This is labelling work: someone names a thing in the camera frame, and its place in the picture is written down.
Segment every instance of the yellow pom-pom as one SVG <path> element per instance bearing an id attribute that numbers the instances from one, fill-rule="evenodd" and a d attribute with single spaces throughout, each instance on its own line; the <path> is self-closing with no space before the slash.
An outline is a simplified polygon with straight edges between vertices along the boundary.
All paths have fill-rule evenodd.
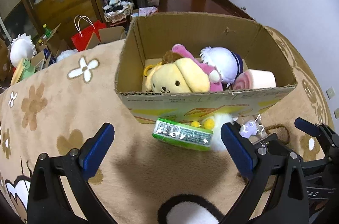
<path id="1" fill-rule="evenodd" d="M 191 126 L 194 126 L 194 127 L 200 127 L 200 123 L 198 121 L 193 121 L 191 123 Z"/>
<path id="2" fill-rule="evenodd" d="M 214 128 L 214 121 L 213 119 L 207 119 L 206 121 L 204 121 L 204 128 L 205 129 L 213 129 Z"/>

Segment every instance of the floral blanket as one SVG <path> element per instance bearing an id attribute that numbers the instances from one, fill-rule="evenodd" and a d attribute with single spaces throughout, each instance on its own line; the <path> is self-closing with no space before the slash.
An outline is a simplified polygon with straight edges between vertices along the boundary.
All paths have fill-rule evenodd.
<path id="1" fill-rule="evenodd" d="M 318 142 L 293 122 L 301 116 L 333 126 L 325 99 L 300 54 L 269 29 L 298 87 L 262 114 L 263 124 L 306 160 L 320 158 Z M 118 223 L 218 223 L 243 190 L 245 182 L 227 152 L 197 152 L 156 141 L 153 125 L 139 124 L 121 103 L 114 79 L 123 45 L 121 40 L 79 52 L 0 95 L 0 192 L 24 222 L 39 154 L 60 156 L 79 148 L 104 122 L 114 125 L 115 140 L 89 183 Z M 83 217 L 69 185 L 64 187 L 74 212 Z M 254 215 L 267 197 L 268 192 Z"/>

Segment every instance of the blue gripper pad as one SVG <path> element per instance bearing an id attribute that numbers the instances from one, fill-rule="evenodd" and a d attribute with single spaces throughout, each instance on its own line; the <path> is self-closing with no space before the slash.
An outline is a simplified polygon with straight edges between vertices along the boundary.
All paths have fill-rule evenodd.
<path id="1" fill-rule="evenodd" d="M 320 135 L 319 127 L 303 118 L 296 118 L 294 121 L 294 126 L 312 137 L 317 137 Z"/>
<path id="2" fill-rule="evenodd" d="M 252 143 L 239 134 L 240 126 L 231 123 L 223 124 L 221 128 L 221 140 L 223 141 L 233 162 L 243 177 L 251 180 L 253 169 L 258 162 Z"/>
<path id="3" fill-rule="evenodd" d="M 93 177 L 114 140 L 114 127 L 104 123 L 94 137 L 86 140 L 81 148 L 79 164 L 85 180 Z"/>

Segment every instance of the red paper bag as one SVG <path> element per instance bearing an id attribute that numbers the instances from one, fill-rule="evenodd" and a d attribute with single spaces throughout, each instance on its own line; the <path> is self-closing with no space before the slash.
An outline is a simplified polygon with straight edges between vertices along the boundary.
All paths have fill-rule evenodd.
<path id="1" fill-rule="evenodd" d="M 79 23 L 81 19 L 90 23 L 90 26 L 86 27 L 85 29 L 80 30 Z M 75 25 L 75 28 L 78 30 L 78 33 L 72 36 L 71 39 L 78 51 L 84 51 L 86 49 L 86 46 L 93 32 L 97 35 L 98 39 L 100 40 L 99 29 L 106 28 L 105 23 L 102 23 L 100 20 L 97 20 L 95 23 L 92 23 L 90 19 L 86 17 L 85 15 L 83 16 L 77 15 L 74 18 L 74 25 Z"/>

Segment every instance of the baseboard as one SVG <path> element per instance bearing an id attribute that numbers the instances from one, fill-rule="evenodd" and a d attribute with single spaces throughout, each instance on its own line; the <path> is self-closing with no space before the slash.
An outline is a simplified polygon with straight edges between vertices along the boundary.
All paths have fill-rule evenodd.
<path id="1" fill-rule="evenodd" d="M 226 9 L 230 9 L 231 11 L 237 13 L 242 18 L 249 19 L 249 20 L 254 20 L 250 15 L 245 13 L 243 10 L 241 10 L 235 4 L 231 3 L 231 1 L 229 1 L 229 0 L 213 0 L 213 1 L 215 1 L 216 3 L 222 5 Z"/>

